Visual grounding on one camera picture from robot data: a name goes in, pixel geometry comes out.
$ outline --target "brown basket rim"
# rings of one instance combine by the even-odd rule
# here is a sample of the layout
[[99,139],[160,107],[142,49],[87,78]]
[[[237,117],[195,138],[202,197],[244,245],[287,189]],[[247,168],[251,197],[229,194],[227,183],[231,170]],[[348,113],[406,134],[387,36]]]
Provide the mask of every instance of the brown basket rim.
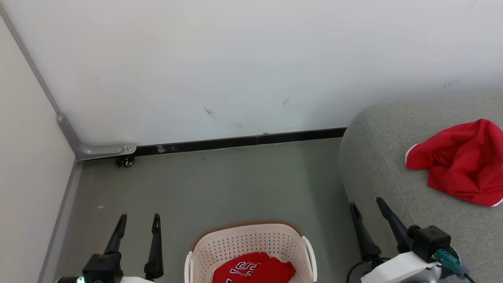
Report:
[[199,241],[204,236],[209,235],[211,233],[222,231],[222,230],[227,230],[230,228],[252,226],[252,225],[262,225],[262,224],[283,224],[283,225],[286,225],[286,226],[293,228],[297,233],[299,233],[300,237],[304,237],[304,233],[302,232],[302,230],[297,225],[293,224],[290,221],[279,220],[279,219],[243,221],[243,222],[231,223],[231,224],[227,224],[227,225],[219,226],[219,227],[215,227],[215,228],[210,228],[210,229],[204,231],[194,240],[194,242],[192,243],[192,245],[190,247],[190,251],[194,252],[194,249],[196,248],[196,245],[199,243]]

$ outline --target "gray floor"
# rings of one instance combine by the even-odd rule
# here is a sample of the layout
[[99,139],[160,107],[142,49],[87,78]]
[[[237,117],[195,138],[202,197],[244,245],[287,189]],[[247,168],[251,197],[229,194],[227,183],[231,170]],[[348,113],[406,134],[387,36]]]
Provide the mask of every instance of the gray floor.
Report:
[[[161,215],[164,277],[183,282],[184,260],[204,230],[228,223],[285,219],[310,239],[318,282],[344,282],[359,260],[348,199],[337,172],[340,139],[299,141],[86,162],[56,275],[81,274],[102,253],[121,214],[126,276],[144,276],[154,213]],[[358,282],[361,270],[352,277]]]

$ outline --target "metal corner bracket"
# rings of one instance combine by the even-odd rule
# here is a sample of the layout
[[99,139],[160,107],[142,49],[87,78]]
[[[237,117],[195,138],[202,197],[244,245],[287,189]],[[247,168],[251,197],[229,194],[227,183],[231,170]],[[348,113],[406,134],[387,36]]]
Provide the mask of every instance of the metal corner bracket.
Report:
[[[42,87],[42,90],[45,92],[45,95],[49,99],[49,102],[51,103],[52,107],[54,108],[54,111],[57,114],[57,120],[59,123],[59,126],[61,127],[61,130],[63,131],[63,134],[65,135],[66,139],[68,140],[68,143],[71,146],[71,149],[75,153],[75,156],[79,161],[84,161],[84,160],[91,160],[91,159],[99,159],[99,158],[107,158],[107,157],[115,157],[115,156],[122,156],[122,155],[128,155],[131,156],[134,154],[136,151],[136,146],[134,145],[112,145],[112,146],[90,146],[84,144],[79,138],[78,135],[75,133],[75,130],[71,126],[70,122],[66,118],[66,116],[61,113],[61,110],[59,109],[56,101],[54,100],[54,97],[52,96],[52,93],[45,83],[44,79],[42,78],[42,74],[38,70],[37,66],[35,65],[33,59],[30,56],[30,53],[28,52],[28,49],[24,45],[23,41],[21,40],[21,37],[19,33],[17,32],[14,24],[12,23],[12,20],[8,16],[4,5],[0,1],[0,16],[4,19],[5,24],[7,25],[8,29],[10,30],[12,37],[14,37],[14,40],[19,46],[19,49],[23,53],[24,57],[26,58],[26,61],[28,62],[28,65],[30,65],[30,68],[33,71],[33,74],[37,78],[40,86]],[[126,163],[126,166],[131,166],[134,162],[134,156],[132,158],[132,162]]]
[[79,161],[131,155],[136,151],[135,145],[90,146],[84,144],[77,136],[70,122],[62,113],[57,115],[59,127]]

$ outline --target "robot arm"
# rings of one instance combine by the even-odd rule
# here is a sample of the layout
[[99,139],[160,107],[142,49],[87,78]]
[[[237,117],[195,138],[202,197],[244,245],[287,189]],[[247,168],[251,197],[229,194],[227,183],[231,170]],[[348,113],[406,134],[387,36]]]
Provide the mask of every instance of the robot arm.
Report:
[[[450,246],[450,235],[433,225],[424,229],[412,225],[406,229],[382,198],[377,198],[377,204],[390,224],[400,254],[392,259],[380,257],[381,250],[363,225],[356,204],[350,203],[362,259],[357,265],[370,262],[372,268],[370,273],[361,278],[362,283],[437,283],[453,274],[473,282],[468,270],[461,265],[456,251]],[[357,265],[350,269],[346,283]]]
[[56,283],[152,283],[154,279],[164,275],[162,263],[162,241],[160,216],[155,214],[152,223],[152,244],[148,262],[143,271],[145,279],[139,277],[124,277],[119,252],[121,239],[126,231],[127,215],[123,214],[115,227],[107,248],[103,254],[93,254],[82,270],[83,276],[62,277]]

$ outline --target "cable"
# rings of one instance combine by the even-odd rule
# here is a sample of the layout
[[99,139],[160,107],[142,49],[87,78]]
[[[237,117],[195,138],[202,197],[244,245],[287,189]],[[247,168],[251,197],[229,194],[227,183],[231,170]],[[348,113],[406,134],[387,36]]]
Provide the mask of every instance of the cable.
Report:
[[470,276],[468,276],[468,274],[464,274],[465,278],[468,279],[468,281],[470,281],[470,283],[476,283]]
[[349,283],[349,277],[351,276],[351,272],[353,272],[353,270],[355,270],[355,268],[357,268],[359,265],[365,263],[365,262],[372,262],[372,261],[378,261],[378,260],[390,260],[391,258],[389,257],[378,257],[378,258],[369,258],[369,259],[364,259],[360,262],[358,262],[357,264],[353,265],[353,267],[351,267],[348,271],[348,276],[346,276],[346,283]]

